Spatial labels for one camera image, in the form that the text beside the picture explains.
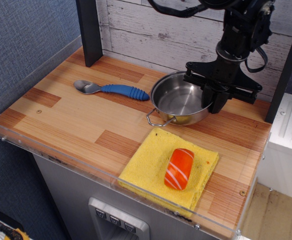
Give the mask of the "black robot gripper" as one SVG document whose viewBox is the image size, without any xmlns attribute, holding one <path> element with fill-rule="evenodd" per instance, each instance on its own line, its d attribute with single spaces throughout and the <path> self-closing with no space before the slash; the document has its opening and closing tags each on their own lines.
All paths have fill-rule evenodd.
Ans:
<svg viewBox="0 0 292 240">
<path fill-rule="evenodd" d="M 253 104 L 262 86 L 246 76 L 240 68 L 249 52 L 236 56 L 219 43 L 216 53 L 215 61 L 186 63 L 184 80 L 200 86 L 203 91 L 202 107 L 209 107 L 211 114 L 217 114 L 232 98 Z"/>
</svg>

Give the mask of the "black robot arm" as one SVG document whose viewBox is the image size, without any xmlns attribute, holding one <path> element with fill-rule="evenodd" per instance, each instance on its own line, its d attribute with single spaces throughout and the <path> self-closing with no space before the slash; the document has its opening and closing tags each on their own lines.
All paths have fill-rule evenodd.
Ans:
<svg viewBox="0 0 292 240">
<path fill-rule="evenodd" d="M 217 114 L 232 98 L 253 104 L 262 86 L 241 70 L 249 54 L 258 52 L 264 63 L 268 58 L 261 48 L 272 32 L 272 0 L 202 0 L 203 9 L 224 10 L 223 35 L 212 62 L 188 62 L 184 80 L 200 86 L 203 108 Z"/>
</svg>

